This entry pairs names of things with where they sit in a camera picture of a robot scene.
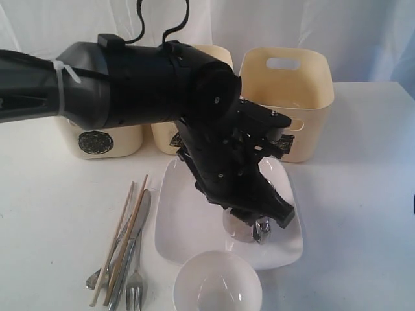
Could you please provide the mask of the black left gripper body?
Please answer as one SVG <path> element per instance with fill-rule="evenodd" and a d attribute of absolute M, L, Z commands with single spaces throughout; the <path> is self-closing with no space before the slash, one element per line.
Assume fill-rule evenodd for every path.
<path fill-rule="evenodd" d="M 288 154 L 290 117 L 246 99 L 203 104 L 175 125 L 183 142 L 178 155 L 208 202 L 222 207 L 290 207 L 262 175 L 259 162 Z"/>

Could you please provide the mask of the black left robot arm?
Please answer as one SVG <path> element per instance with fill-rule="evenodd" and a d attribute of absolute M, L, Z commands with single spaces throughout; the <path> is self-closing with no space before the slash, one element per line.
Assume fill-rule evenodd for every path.
<path fill-rule="evenodd" d="M 294 218 L 262 175 L 264 157 L 289 153 L 291 118 L 243 99 L 225 62 L 179 41 L 127 44 L 113 34 L 77 42 L 55 60 L 1 51 L 1 121 L 61 116 L 84 130 L 173 122 L 196 188 L 247 224 Z"/>

